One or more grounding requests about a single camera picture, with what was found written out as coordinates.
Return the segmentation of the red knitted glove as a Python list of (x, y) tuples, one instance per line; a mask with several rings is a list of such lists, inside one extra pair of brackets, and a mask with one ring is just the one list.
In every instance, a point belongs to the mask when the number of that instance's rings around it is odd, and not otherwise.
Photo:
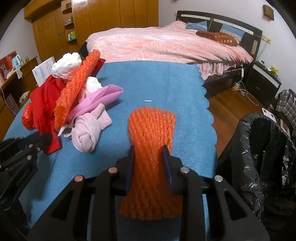
[[(104, 63), (105, 59), (100, 58), (93, 72), (98, 72)], [(52, 135), (51, 143), (44, 149), (44, 153), (46, 155), (52, 154), (62, 148), (57, 133), (54, 130), (54, 109), (56, 106), (56, 101), (61, 95), (61, 91), (65, 87), (66, 84), (61, 78), (55, 78), (50, 75), (46, 79), (45, 83), (43, 83), (40, 87), (37, 87), (30, 94), (31, 103), (33, 105), (35, 129), (41, 135), (45, 133), (50, 133)]]

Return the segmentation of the orange foam net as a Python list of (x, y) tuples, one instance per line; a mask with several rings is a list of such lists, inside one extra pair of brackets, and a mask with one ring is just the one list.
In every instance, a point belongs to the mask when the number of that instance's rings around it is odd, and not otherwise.
[(151, 107), (140, 107), (128, 118), (134, 146), (133, 176), (128, 194), (122, 198), (120, 214), (139, 220), (175, 218), (182, 213), (182, 197), (167, 188), (162, 147), (172, 149), (176, 116)]
[(78, 96), (80, 89), (82, 88), (85, 80), (93, 72), (97, 62), (100, 58), (100, 52), (93, 50), (89, 53), (82, 64), (78, 67), (76, 73), (66, 84), (66, 87), (61, 91), (61, 95), (56, 101), (54, 109), (54, 130), (59, 131), (66, 123), (67, 116), (70, 108), (72, 107), (74, 100)]

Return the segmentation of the white blue paper box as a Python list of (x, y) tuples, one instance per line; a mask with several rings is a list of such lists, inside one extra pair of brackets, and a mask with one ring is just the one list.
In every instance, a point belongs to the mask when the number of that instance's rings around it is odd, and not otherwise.
[(46, 81), (46, 79), (52, 74), (52, 66), (54, 63), (55, 58), (54, 56), (52, 56), (32, 70), (38, 87), (40, 87)]

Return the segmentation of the white tissue large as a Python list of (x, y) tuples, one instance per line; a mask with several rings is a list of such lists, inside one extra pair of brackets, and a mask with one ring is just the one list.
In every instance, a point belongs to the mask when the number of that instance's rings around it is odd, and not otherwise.
[(51, 75), (55, 78), (62, 78), (70, 81), (78, 68), (82, 64), (82, 59), (78, 52), (66, 53), (52, 66)]

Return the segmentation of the white tissue small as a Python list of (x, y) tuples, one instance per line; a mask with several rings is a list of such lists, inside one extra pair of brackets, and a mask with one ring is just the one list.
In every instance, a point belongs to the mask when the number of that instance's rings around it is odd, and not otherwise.
[(90, 76), (87, 78), (85, 82), (85, 86), (84, 86), (85, 95), (88, 96), (101, 88), (102, 88), (102, 85), (98, 81), (98, 79), (96, 77)]

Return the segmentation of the pink face mask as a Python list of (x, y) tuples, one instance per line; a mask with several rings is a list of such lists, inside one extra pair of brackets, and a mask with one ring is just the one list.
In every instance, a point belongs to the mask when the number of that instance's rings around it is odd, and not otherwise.
[(95, 110), (99, 104), (108, 105), (117, 100), (123, 93), (123, 88), (117, 85), (107, 85), (89, 94), (77, 104), (68, 114), (67, 121), (70, 123), (75, 118)]

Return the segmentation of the wooden desk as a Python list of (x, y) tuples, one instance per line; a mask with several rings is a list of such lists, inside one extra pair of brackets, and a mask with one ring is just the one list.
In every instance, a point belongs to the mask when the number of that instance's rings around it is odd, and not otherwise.
[(23, 93), (32, 92), (38, 86), (32, 72), (37, 65), (37, 58), (34, 57), (21, 66), (22, 78), (19, 79), (17, 74), (13, 73), (1, 84), (1, 140), (26, 102), (20, 101)]

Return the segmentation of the light blue kettle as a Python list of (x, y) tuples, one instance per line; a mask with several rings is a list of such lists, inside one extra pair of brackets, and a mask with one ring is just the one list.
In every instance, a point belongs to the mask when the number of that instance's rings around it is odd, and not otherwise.
[(11, 60), (11, 63), (12, 63), (13, 68), (16, 68), (16, 69), (18, 69), (18, 68), (21, 67), (21, 65), (22, 65), (21, 62), (22, 62), (22, 58), (20, 57), (19, 54), (17, 54), (17, 55), (16, 55), (15, 57), (13, 57), (12, 60)]

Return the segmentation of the white bathroom scale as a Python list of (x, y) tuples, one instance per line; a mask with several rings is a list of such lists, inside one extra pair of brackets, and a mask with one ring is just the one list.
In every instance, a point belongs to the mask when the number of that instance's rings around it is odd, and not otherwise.
[(269, 119), (271, 119), (275, 123), (277, 123), (275, 116), (270, 111), (268, 111), (265, 108), (261, 108), (261, 110), (262, 110), (262, 113), (263, 113), (264, 116), (268, 117)]

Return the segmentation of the wooden wardrobe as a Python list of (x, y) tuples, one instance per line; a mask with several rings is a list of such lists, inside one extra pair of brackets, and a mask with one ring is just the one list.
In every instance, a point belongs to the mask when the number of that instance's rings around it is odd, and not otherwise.
[(156, 27), (158, 0), (30, 1), (24, 8), (31, 21), (41, 61), (76, 52), (92, 33), (112, 28)]

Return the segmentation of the black nightstand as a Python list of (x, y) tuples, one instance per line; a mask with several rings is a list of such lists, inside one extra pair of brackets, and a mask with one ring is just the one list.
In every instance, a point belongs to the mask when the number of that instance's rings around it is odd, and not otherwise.
[(281, 80), (256, 61), (245, 82), (246, 90), (268, 108), (281, 87)]

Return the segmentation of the blue table cloth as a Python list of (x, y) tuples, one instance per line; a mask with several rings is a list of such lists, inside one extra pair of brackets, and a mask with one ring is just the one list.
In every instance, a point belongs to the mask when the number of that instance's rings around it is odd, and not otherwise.
[(196, 65), (152, 61), (106, 63), (97, 78), (103, 85), (123, 89), (118, 100), (106, 108), (112, 125), (100, 134), (92, 153), (78, 151), (70, 138), (62, 137), (60, 150), (38, 155), (38, 172), (20, 196), (30, 226), (76, 175), (96, 176), (127, 155), (131, 144), (128, 118), (132, 111), (143, 106), (174, 113), (173, 156), (201, 176), (214, 174), (217, 135)]

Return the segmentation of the yellow plush toy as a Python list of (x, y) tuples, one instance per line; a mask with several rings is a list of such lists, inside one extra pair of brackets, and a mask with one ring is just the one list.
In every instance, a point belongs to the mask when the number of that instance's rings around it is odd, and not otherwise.
[(274, 66), (271, 66), (270, 71), (273, 75), (277, 75), (278, 74), (278, 69), (275, 68)]

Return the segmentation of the blue pillow right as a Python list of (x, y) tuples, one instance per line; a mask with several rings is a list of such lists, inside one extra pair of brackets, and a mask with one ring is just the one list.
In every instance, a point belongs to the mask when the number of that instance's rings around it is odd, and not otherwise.
[(227, 25), (227, 24), (222, 25), (220, 32), (232, 36), (238, 43), (241, 42), (241, 40), (242, 40), (242, 38), (243, 38), (243, 36), (245, 34), (245, 31), (240, 30), (240, 29), (235, 28), (235, 27), (232, 27), (232, 26)]

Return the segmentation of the red picture frame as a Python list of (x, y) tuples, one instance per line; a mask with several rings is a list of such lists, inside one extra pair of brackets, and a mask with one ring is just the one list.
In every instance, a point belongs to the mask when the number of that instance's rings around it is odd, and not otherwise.
[(16, 51), (11, 52), (10, 54), (1, 58), (1, 78), (6, 80), (7, 74), (12, 70), (12, 59), (17, 55)]

